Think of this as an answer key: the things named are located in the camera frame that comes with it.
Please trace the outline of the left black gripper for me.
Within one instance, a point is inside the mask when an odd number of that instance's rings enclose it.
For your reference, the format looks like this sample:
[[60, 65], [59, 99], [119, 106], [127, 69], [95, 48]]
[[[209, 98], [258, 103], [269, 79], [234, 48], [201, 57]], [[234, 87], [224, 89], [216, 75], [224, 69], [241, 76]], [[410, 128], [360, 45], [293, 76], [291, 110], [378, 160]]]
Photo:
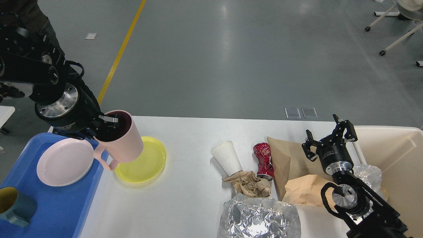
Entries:
[[94, 101], [77, 86], [66, 83], [62, 96], [52, 104], [35, 104], [36, 116], [53, 128], [53, 134], [73, 139], [94, 140], [97, 135], [89, 129], [99, 118], [108, 128], [119, 127], [119, 115], [101, 115]]

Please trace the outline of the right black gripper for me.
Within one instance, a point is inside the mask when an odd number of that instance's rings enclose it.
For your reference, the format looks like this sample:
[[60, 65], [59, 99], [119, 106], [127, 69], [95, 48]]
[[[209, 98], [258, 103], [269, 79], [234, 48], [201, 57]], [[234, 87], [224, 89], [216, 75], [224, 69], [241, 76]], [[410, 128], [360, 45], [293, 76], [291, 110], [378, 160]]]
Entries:
[[[327, 175], [353, 169], [354, 163], [345, 143], [358, 140], [355, 127], [349, 120], [340, 120], [336, 114], [332, 116], [336, 126], [329, 137], [316, 141], [312, 132], [306, 130], [307, 139], [301, 145], [308, 160], [314, 162], [319, 157], [323, 172]], [[311, 150], [312, 146], [316, 148], [316, 153]]]

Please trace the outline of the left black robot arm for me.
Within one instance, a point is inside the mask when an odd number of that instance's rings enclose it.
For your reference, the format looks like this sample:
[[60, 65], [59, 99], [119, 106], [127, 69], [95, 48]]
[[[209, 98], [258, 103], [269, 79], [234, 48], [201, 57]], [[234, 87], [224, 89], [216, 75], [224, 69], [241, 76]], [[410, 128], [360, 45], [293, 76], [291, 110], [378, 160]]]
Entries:
[[18, 20], [1, 23], [1, 100], [29, 97], [36, 116], [64, 137], [94, 140], [118, 130], [121, 116], [101, 111], [80, 63], [66, 60], [48, 36], [27, 30], [14, 12], [1, 16]]

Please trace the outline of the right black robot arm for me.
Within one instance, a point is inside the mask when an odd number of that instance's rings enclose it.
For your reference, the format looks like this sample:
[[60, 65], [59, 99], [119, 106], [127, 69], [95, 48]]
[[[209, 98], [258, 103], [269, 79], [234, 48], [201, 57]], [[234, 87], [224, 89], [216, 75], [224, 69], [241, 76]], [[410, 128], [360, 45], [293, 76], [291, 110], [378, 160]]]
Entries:
[[331, 134], [315, 140], [306, 130], [307, 139], [302, 144], [306, 158], [312, 162], [318, 159], [323, 172], [333, 179], [320, 191], [323, 206], [347, 224], [349, 238], [405, 238], [408, 227], [400, 214], [354, 175], [354, 163], [346, 148], [348, 142], [358, 140], [354, 125], [336, 114], [333, 118], [336, 126]]

